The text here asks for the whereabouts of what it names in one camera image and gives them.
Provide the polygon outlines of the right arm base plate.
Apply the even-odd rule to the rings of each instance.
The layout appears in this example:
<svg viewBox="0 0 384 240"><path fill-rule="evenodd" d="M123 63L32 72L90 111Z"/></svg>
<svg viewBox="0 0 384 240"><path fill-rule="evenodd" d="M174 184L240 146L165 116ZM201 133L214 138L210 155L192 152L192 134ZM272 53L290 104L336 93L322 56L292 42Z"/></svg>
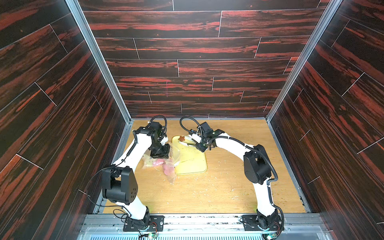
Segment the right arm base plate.
<svg viewBox="0 0 384 240"><path fill-rule="evenodd" d="M278 232L283 231L282 219L278 214L269 217L264 215L243 215L239 219L245 231Z"/></svg>

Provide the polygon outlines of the yellow tray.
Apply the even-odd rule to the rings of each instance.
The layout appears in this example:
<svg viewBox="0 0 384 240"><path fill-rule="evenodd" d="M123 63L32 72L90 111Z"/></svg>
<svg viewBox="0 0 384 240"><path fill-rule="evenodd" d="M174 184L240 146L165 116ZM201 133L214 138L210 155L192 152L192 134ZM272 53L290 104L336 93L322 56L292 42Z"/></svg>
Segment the yellow tray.
<svg viewBox="0 0 384 240"><path fill-rule="evenodd" d="M174 136L172 138L172 144L181 151L180 163L176 167L176 174L181 176L204 173L208 168L205 153L200 152L195 147L186 147L179 144L179 137Z"/></svg>

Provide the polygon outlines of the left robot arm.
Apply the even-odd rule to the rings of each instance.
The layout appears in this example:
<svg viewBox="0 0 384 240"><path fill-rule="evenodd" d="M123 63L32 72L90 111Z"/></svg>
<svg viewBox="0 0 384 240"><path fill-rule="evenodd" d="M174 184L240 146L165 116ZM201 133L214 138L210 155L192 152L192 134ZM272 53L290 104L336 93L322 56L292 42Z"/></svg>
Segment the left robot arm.
<svg viewBox="0 0 384 240"><path fill-rule="evenodd" d="M129 148L112 165L101 171L103 198L119 205L127 214L127 221L138 230L150 225L150 210L137 196L139 187L135 170L146 151L153 159L167 159L167 119L162 115L151 118L145 127L133 131Z"/></svg>

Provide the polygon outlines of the metal tongs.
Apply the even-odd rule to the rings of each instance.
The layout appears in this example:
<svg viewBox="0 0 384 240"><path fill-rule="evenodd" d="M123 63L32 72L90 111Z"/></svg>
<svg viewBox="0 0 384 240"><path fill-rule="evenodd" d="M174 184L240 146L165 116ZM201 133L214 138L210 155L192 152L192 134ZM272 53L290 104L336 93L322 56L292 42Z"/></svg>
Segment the metal tongs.
<svg viewBox="0 0 384 240"><path fill-rule="evenodd" d="M196 146L196 142L190 137L190 136L184 136L185 137L185 141L184 142L179 142L179 144L183 145L183 146L186 146L186 147L195 147Z"/></svg>

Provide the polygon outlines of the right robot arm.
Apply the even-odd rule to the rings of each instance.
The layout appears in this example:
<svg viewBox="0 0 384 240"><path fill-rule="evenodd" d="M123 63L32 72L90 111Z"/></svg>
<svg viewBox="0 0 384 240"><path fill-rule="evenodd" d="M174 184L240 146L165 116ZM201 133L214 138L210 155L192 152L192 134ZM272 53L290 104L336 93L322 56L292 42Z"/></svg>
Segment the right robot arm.
<svg viewBox="0 0 384 240"><path fill-rule="evenodd" d="M213 130L208 123L200 124L190 116L180 119L180 125L184 120L192 120L197 124L197 130L188 130L189 137L200 152L207 149L221 148L238 157L244 163L246 178L253 184L257 198L258 227L263 231L275 231L278 237L284 230L284 213L280 207L274 204L271 183L276 182L278 174L273 167L265 148L262 145L248 145L229 136L224 131Z"/></svg>

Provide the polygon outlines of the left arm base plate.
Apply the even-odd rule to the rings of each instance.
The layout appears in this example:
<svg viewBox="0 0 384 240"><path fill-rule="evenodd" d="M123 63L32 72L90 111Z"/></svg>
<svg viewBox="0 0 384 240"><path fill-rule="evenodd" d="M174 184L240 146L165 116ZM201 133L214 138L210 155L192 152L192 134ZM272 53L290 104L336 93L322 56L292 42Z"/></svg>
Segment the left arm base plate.
<svg viewBox="0 0 384 240"><path fill-rule="evenodd" d="M162 232L164 229L165 216L150 215L143 220L126 218L123 232Z"/></svg>

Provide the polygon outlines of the clear resealable bag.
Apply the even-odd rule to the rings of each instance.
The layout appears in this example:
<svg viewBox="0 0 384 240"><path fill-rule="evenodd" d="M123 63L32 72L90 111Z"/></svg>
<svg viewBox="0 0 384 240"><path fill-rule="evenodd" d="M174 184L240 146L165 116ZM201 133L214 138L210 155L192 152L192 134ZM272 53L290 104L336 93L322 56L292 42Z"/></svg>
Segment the clear resealable bag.
<svg viewBox="0 0 384 240"><path fill-rule="evenodd" d="M175 147L173 144L169 145L169 157L164 160L163 171L170 184L173 185L177 179L176 167L180 163L181 151L178 147Z"/></svg>
<svg viewBox="0 0 384 240"><path fill-rule="evenodd" d="M149 155L144 154L142 157L143 169L161 167L164 163L164 159L154 159Z"/></svg>

